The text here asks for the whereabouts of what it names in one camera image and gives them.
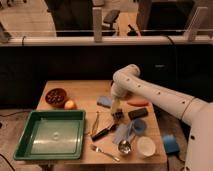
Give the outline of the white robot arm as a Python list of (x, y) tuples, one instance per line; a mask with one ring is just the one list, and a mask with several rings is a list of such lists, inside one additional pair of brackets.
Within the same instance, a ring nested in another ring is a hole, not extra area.
[(213, 171), (213, 102), (146, 82), (139, 76), (135, 64), (117, 70), (113, 74), (112, 98), (122, 99), (132, 92), (189, 125), (184, 171)]

